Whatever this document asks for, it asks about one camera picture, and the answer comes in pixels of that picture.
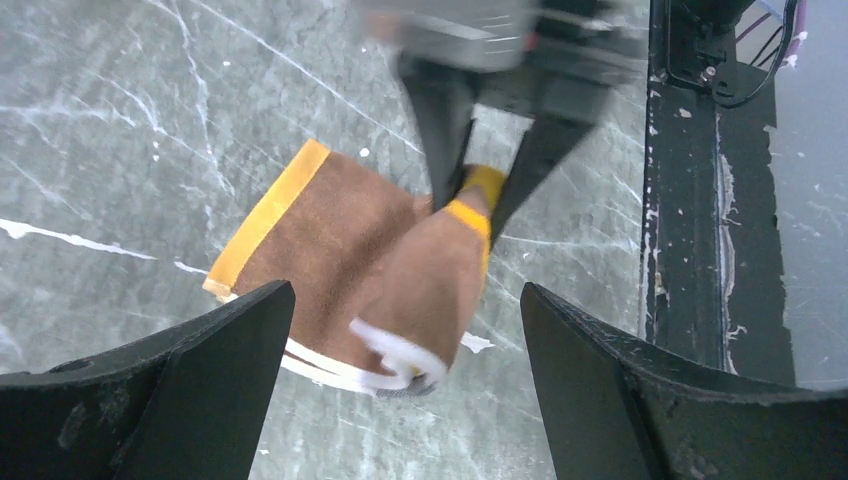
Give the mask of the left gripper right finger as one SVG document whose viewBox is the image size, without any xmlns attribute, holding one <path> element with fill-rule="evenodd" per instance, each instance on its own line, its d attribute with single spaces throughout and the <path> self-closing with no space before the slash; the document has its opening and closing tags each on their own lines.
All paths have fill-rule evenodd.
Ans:
<svg viewBox="0 0 848 480">
<path fill-rule="evenodd" d="M 527 283 L 532 376 L 560 479 L 843 479 L 847 394 L 712 369 Z"/>
</svg>

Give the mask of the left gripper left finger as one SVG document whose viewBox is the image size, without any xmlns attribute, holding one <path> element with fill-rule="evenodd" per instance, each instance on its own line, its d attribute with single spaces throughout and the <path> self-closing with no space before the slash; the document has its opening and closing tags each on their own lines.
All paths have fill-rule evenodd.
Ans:
<svg viewBox="0 0 848 480">
<path fill-rule="evenodd" d="M 244 479 L 295 306 L 274 281 L 39 374 L 1 378 L 5 479 Z"/>
</svg>

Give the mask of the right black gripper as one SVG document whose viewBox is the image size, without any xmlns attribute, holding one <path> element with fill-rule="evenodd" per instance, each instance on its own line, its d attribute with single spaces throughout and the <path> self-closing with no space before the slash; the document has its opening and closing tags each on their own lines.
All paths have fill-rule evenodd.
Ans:
<svg viewBox="0 0 848 480">
<path fill-rule="evenodd" d="M 646 67 L 646 6 L 640 1 L 544 1 L 521 63 L 484 74 L 478 102 L 531 120 L 491 217 L 496 242 L 510 218 L 588 135 L 612 93 Z M 457 194 L 473 128 L 476 92 L 467 71 L 400 56 L 421 140 L 432 206 Z"/>
</svg>

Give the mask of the yellow brown bear towel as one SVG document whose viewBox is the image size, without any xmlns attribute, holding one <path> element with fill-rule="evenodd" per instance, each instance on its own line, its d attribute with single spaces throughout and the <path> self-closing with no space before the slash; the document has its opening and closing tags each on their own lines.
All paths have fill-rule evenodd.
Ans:
<svg viewBox="0 0 848 480">
<path fill-rule="evenodd" d="M 505 181 L 464 168 L 441 208 L 307 141 L 247 215 L 203 287 L 229 302 L 273 280 L 296 303 L 283 366 L 377 397 L 418 397 L 447 376 L 487 278 Z"/>
</svg>

